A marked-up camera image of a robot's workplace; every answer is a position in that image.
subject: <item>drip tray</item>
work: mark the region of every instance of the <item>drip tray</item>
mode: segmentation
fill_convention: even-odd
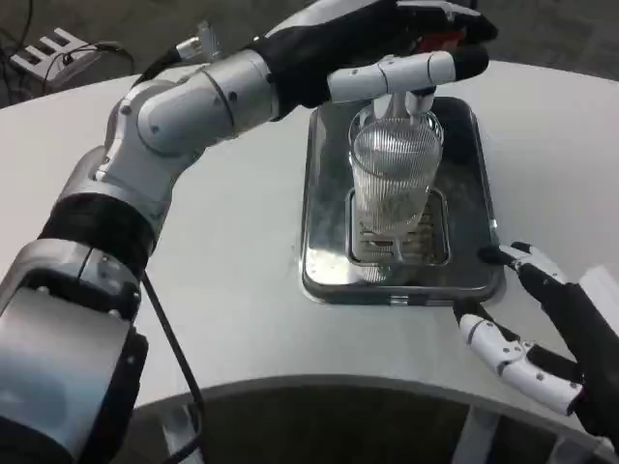
[[[312,114],[303,209],[302,281],[319,301],[355,305],[449,305],[490,298],[503,279],[477,250],[498,244],[475,117],[461,100],[437,98],[443,158],[418,227],[399,250],[354,218],[347,135],[365,103]]]
[[[445,201],[433,189],[417,227],[398,241],[389,235],[376,234],[355,218],[355,193],[351,190],[346,205],[349,259],[359,266],[441,265],[449,260]]]

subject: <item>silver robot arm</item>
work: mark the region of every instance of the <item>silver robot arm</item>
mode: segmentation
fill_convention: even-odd
[[[120,448],[148,350],[133,326],[140,281],[174,184],[205,149],[299,104],[416,90],[486,68],[481,47],[402,55],[433,31],[466,30],[471,44],[496,34],[476,12],[417,3],[340,11],[318,2],[320,17],[293,16],[179,82],[139,83],[116,105],[104,145],[77,164],[38,240],[0,283],[1,462],[105,463]],[[398,64],[380,71],[387,54]]]

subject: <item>floor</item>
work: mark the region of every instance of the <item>floor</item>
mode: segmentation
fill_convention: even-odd
[[[1,3],[0,28],[19,36],[27,2]],[[143,70],[163,49],[191,35],[202,19],[214,24],[224,52],[232,52],[307,3],[310,0],[35,0],[28,42],[62,27],[86,42],[121,42]],[[501,31],[489,46],[493,58],[619,79],[617,0],[479,3]],[[0,38],[10,43],[2,34]],[[122,60],[110,59],[81,83],[119,76],[126,69]],[[16,75],[10,79],[16,83]],[[29,85],[36,97],[38,84]],[[0,107],[6,104],[0,85]],[[462,406],[411,395],[271,391],[210,403],[206,437],[213,463],[449,462],[464,417]],[[500,430],[503,438],[497,440],[491,462],[545,462],[553,440],[546,432],[508,420]],[[133,423],[116,462],[159,462],[164,453],[157,421],[141,419]]]

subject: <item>white table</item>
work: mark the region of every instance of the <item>white table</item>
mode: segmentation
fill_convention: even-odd
[[[132,81],[0,111],[0,275],[37,237],[77,160],[102,143],[107,114]],[[574,279],[592,264],[619,262],[617,83],[493,62],[439,95],[466,100],[479,118],[504,243],[535,244]],[[448,307],[331,306],[304,295],[298,256],[309,117],[297,109],[208,150],[174,191],[148,271],[200,387],[304,374],[394,379],[399,388],[482,403],[561,433],[581,430],[576,419],[497,380],[465,348]],[[488,309],[516,332],[567,353],[513,274]],[[150,351],[136,407],[187,399],[148,303],[137,326]]]

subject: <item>power strip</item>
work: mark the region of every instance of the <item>power strip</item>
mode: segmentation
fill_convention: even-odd
[[[57,89],[73,76],[84,71],[101,56],[90,47],[71,54],[73,60],[65,65],[59,56],[88,45],[87,42],[72,36],[67,31],[57,27],[53,37],[41,37],[39,48],[28,45],[19,54],[11,57],[15,65],[22,68],[41,82],[46,81],[50,89]]]

